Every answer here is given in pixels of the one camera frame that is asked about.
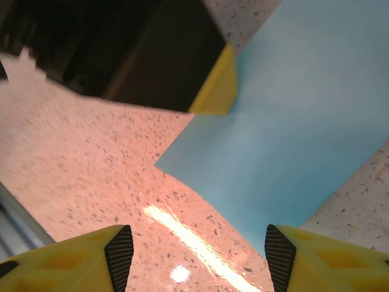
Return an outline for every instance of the metal rail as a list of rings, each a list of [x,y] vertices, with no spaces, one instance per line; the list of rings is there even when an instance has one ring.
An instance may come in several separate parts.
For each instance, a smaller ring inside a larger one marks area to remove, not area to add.
[[[0,262],[52,243],[42,226],[0,183]]]

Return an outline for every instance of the yellow corner piece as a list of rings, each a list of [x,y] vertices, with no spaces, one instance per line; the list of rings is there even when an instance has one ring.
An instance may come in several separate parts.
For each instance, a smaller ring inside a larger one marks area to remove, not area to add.
[[[238,96],[233,47],[227,44],[209,73],[189,113],[227,114]]]
[[[7,259],[0,291],[124,292],[133,253],[131,228],[111,226]]]
[[[389,255],[333,238],[269,225],[266,258],[275,292],[388,292]]]

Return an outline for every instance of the blue sheet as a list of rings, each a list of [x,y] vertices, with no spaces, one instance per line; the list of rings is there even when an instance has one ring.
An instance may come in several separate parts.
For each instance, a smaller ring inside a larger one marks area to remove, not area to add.
[[[196,116],[157,167],[263,256],[389,138],[389,1],[284,0],[238,57],[225,117]]]

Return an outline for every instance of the textured black grip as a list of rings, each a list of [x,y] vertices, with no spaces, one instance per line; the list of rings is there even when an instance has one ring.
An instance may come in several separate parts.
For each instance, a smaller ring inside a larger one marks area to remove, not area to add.
[[[286,292],[291,278],[296,247],[274,225],[268,225],[265,254],[274,292]]]
[[[0,81],[1,80],[7,80],[8,77],[7,77],[7,73],[5,72],[5,69],[3,67],[3,65],[1,64],[0,62]]]
[[[104,252],[113,289],[115,292],[124,292],[134,255],[133,235],[129,225],[117,233],[106,245]]]

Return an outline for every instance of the speckled floor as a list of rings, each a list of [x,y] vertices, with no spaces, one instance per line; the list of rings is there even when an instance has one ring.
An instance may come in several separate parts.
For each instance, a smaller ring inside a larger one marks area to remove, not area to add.
[[[208,0],[237,52],[279,0]],[[153,164],[191,116],[75,97],[4,60],[0,181],[55,240],[116,223],[135,236],[128,291],[272,291],[265,261]],[[303,226],[389,252],[389,144]]]

